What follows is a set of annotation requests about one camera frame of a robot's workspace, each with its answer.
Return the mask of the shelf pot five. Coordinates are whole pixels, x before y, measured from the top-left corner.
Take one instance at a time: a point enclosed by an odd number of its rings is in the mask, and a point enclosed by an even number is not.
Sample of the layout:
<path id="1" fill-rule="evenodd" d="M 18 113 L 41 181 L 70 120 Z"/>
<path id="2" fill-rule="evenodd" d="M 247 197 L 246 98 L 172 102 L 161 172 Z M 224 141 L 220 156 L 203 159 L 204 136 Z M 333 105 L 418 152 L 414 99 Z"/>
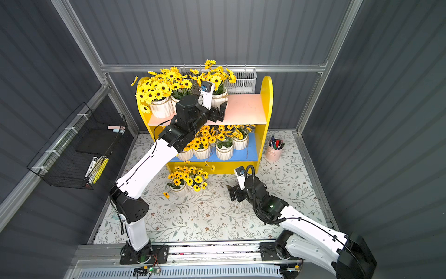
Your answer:
<path id="1" fill-rule="evenodd" d="M 174 191 L 179 191 L 187 184 L 188 173 L 184 168 L 177 168 L 173 173 L 168 175 L 169 182 L 167 186 Z"/>

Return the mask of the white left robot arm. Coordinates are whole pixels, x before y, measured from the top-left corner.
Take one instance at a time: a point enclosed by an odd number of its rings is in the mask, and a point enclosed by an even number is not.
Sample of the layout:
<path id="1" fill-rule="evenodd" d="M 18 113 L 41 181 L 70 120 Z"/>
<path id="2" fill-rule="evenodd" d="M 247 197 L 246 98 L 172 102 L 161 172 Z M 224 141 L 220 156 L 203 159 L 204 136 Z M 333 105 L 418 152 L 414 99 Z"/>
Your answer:
<path id="1" fill-rule="evenodd" d="M 144 189 L 170 160 L 191 143 L 208 122 L 222 122 L 228 102 L 219 108 L 198 95 L 187 95 L 176 104 L 177 114 L 159 134 L 151 149 L 110 190 L 110 200 L 124 220 L 127 246 L 135 256 L 150 251 L 144 217 L 149 205 L 141 198 Z"/>

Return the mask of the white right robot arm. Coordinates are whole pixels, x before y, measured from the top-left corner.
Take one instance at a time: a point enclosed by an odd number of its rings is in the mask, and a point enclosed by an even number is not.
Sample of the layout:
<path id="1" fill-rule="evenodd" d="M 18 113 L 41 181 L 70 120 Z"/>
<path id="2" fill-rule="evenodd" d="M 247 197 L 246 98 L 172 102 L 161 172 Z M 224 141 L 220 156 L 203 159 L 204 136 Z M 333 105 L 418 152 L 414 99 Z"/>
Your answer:
<path id="1" fill-rule="evenodd" d="M 235 169 L 238 185 L 228 187 L 231 200 L 248 201 L 264 223 L 282 227 L 274 249 L 279 258 L 300 258 L 324 268 L 338 279 L 370 279 L 377 261 L 364 238 L 329 229 L 304 216 L 243 167 Z"/>

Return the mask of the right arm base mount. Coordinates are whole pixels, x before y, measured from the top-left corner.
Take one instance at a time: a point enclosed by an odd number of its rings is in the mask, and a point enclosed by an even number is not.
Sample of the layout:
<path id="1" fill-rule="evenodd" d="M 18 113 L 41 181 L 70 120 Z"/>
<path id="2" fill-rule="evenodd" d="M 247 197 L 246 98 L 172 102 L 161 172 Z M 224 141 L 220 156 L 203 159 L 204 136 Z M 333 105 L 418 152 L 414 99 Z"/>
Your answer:
<path id="1" fill-rule="evenodd" d="M 304 259 L 292 256 L 284 247 L 276 245 L 275 242 L 261 242 L 257 252 L 263 261 L 294 260 L 301 262 Z"/>

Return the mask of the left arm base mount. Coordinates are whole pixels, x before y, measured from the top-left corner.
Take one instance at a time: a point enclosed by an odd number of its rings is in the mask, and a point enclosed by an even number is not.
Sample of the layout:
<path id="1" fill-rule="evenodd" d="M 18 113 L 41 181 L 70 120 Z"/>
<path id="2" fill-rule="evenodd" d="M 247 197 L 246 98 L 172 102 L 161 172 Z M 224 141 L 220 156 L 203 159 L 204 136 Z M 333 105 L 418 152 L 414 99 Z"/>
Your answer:
<path id="1" fill-rule="evenodd" d="M 151 245 L 147 244 L 139 252 L 134 250 L 133 247 L 126 243 L 120 251 L 120 264 L 121 265 L 154 265 L 164 264 L 167 262 L 170 246 L 163 245 Z"/>

